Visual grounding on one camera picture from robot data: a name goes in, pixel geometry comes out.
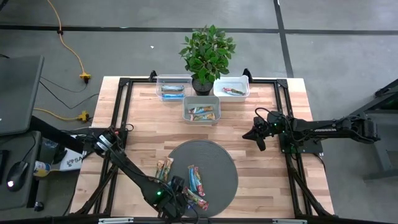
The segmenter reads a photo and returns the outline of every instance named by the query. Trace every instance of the clear plastic bin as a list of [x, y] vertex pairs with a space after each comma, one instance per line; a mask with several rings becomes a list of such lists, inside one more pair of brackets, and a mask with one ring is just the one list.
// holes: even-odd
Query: clear plastic bin
[[[232, 96], [225, 93], [223, 88], [234, 88], [245, 94], [243, 96]], [[221, 102], [244, 102], [250, 95], [249, 78], [245, 75], [241, 77], [221, 77], [214, 82], [213, 91]]]
[[[191, 121], [189, 109], [197, 106], [213, 106], [215, 120], [211, 121]], [[216, 124], [221, 118], [220, 99], [217, 96], [187, 96], [183, 100], [182, 117], [188, 124]]]
[[[156, 81], [156, 95], [159, 97], [161, 101], [182, 101], [181, 98], [165, 98], [162, 96], [163, 93], [171, 93], [171, 94], [180, 94], [183, 93], [184, 96], [192, 95], [192, 77], [189, 74], [181, 74], [181, 75], [158, 75]], [[183, 91], [162, 91], [162, 85], [183, 85]]]

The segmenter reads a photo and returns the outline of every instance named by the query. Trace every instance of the yellow extension cord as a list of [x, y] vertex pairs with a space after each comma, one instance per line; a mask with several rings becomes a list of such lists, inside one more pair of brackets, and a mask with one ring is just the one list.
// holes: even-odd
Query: yellow extension cord
[[76, 121], [76, 120], [80, 119], [78, 116], [76, 118], [64, 118], [64, 117], [61, 117], [59, 115], [56, 115], [55, 113], [53, 113], [53, 112], [51, 112], [49, 110], [45, 110], [45, 109], [42, 109], [42, 108], [33, 108], [33, 110], [37, 110], [37, 111], [41, 111], [41, 112], [44, 112], [44, 113], [51, 114], [52, 116], [54, 116], [54, 117], [56, 117], [58, 119], [61, 119], [62, 121]]
[[[47, 0], [47, 2], [51, 5], [52, 9], [54, 10], [55, 15], [57, 16], [57, 19], [58, 19], [58, 24], [59, 24], [59, 27], [60, 27], [60, 31], [62, 31], [61, 19], [60, 19], [60, 16], [58, 15], [57, 10], [55, 9], [54, 5], [50, 2], [50, 0]], [[87, 74], [85, 72], [85, 68], [83, 66], [83, 63], [81, 62], [81, 59], [80, 59], [79, 55], [76, 54], [76, 52], [74, 50], [72, 50], [68, 45], [66, 45], [64, 43], [63, 38], [62, 38], [62, 34], [59, 34], [59, 36], [60, 36], [60, 40], [61, 40], [62, 45], [65, 46], [68, 50], [70, 50], [70, 52], [72, 52], [76, 56], [76, 58], [79, 60], [80, 67], [81, 67], [80, 78], [84, 79], [85, 81], [86, 81], [86, 79], [87, 80], [90, 79], [91, 75], [89, 75], [89, 74]]]

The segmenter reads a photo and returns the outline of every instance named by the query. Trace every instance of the black mouse pad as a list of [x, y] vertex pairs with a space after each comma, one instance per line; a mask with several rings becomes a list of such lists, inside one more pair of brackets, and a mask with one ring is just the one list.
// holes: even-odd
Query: black mouse pad
[[[175, 148], [169, 157], [174, 158], [170, 179], [173, 175], [184, 178], [185, 186], [189, 186], [188, 166], [199, 167], [206, 193], [202, 198], [209, 202], [207, 211], [196, 207], [201, 218], [219, 214], [232, 202], [238, 189], [238, 172], [231, 156], [221, 146], [207, 140], [188, 141]], [[187, 210], [185, 215], [196, 217], [193, 210]]]

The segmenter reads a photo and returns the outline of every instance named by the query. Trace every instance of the wooden table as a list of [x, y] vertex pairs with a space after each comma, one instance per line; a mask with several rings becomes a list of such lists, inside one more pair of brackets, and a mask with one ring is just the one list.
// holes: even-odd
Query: wooden table
[[[104, 77], [92, 127], [107, 128], [111, 123], [114, 101], [120, 77]], [[312, 120], [304, 80], [288, 78], [294, 116]], [[242, 139], [255, 116], [254, 109], [276, 110], [272, 85], [251, 85], [250, 96], [244, 103], [222, 103], [221, 119], [214, 125], [189, 125], [182, 118], [181, 103], [163, 103], [155, 94], [155, 84], [135, 83], [127, 123], [134, 125], [129, 133], [126, 154], [147, 175], [155, 174], [155, 165], [175, 147], [192, 139], [209, 139], [223, 146], [234, 159], [239, 175], [238, 191], [229, 207], [218, 218], [292, 218], [292, 199], [285, 157], [279, 140], [267, 138], [267, 149], [261, 152], [256, 142]], [[123, 111], [124, 92], [119, 112]], [[309, 189], [327, 211], [333, 213], [325, 171], [312, 154], [303, 154]], [[96, 154], [83, 161], [71, 212], [88, 200], [98, 185], [103, 160]], [[304, 212], [302, 193], [298, 191], [300, 208]], [[156, 217], [156, 211], [143, 199], [138, 186], [119, 171], [112, 216]]]

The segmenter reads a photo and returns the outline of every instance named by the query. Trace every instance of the black plant pot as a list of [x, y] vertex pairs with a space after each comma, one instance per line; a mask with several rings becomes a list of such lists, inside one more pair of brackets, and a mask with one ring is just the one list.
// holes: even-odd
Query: black plant pot
[[206, 82], [204, 85], [202, 85], [198, 79], [194, 78], [192, 80], [192, 88], [195, 90], [198, 96], [208, 96], [213, 88], [213, 84]]

